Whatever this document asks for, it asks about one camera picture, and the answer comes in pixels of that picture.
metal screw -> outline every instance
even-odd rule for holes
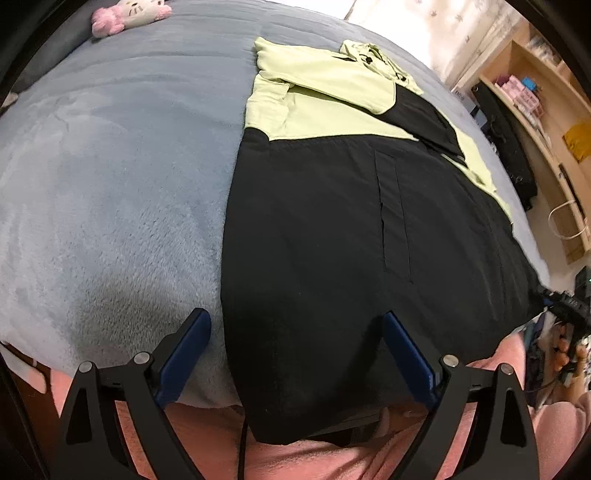
[[[513,370],[513,367],[509,364],[501,364],[501,372],[503,372],[505,375],[513,375],[515,370]]]
[[[148,363],[150,360],[150,354],[148,352],[140,352],[134,357],[134,362],[138,365]]]
[[[460,361],[457,359],[455,355],[446,355],[443,357],[443,363],[446,364],[448,367],[457,367],[460,364]]]
[[[80,371],[80,373],[88,373],[90,372],[90,370],[92,369],[92,364],[90,362],[82,362],[80,364],[80,366],[78,367],[78,370]]]

black bag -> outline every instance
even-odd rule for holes
[[[529,210],[531,199],[538,195],[538,187],[519,138],[513,131],[509,117],[512,113],[484,83],[474,85],[472,92],[488,119],[482,131],[496,146],[523,208]]]

white curtain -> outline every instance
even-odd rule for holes
[[[517,29],[505,0],[280,0],[374,31],[433,69],[451,89]]]

stuffed toy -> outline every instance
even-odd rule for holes
[[[121,0],[109,8],[99,8],[92,14],[92,35],[105,38],[126,28],[141,27],[168,18],[172,9],[164,0]]]

gray fleece blanket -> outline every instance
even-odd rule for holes
[[[515,237],[547,282],[500,161],[459,101],[407,52],[361,27],[261,0],[171,6],[169,19],[67,55],[88,38],[84,12],[46,47],[44,58],[59,64],[46,73],[54,65],[38,58],[31,78],[46,74],[0,118],[2,341],[73,374],[86,359],[102,367],[150,351],[201,306],[212,338],[181,401],[239,402],[225,357],[220,259],[259,35],[383,48],[476,139],[512,208]]]

